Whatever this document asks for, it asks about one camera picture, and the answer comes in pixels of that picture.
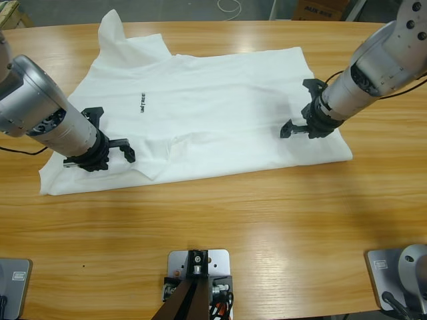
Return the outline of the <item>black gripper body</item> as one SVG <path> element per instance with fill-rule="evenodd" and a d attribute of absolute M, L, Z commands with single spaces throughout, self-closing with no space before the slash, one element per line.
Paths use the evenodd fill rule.
<path fill-rule="evenodd" d="M 109 138 L 104 133 L 96 133 L 95 143 L 84 154 L 68 157 L 63 161 L 64 167 L 79 167 L 88 172 L 107 170 L 109 155 Z"/>
<path fill-rule="evenodd" d="M 338 128 L 343 121 L 335 120 L 321 110 L 320 97 L 316 97 L 308 103 L 301 111 L 306 120 L 309 139 L 324 138 Z"/>

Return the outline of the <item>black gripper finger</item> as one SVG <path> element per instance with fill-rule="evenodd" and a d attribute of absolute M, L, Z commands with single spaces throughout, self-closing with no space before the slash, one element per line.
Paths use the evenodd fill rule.
<path fill-rule="evenodd" d="M 280 138 L 287 139 L 292 135 L 300 133 L 309 133 L 309 127 L 307 125 L 296 125 L 290 119 L 280 129 Z"/>
<path fill-rule="evenodd" d="M 326 88 L 326 83 L 320 79 L 304 79 L 302 85 L 308 89 L 312 99 L 319 97 Z"/>
<path fill-rule="evenodd" d="M 131 148 L 128 139 L 110 140 L 109 148 L 118 148 L 129 163 L 134 163 L 136 160 L 135 151 Z"/>
<path fill-rule="evenodd" d="M 99 128 L 101 116 L 104 114 L 102 107 L 91 107 L 84 109 L 81 114 L 96 128 Z"/>

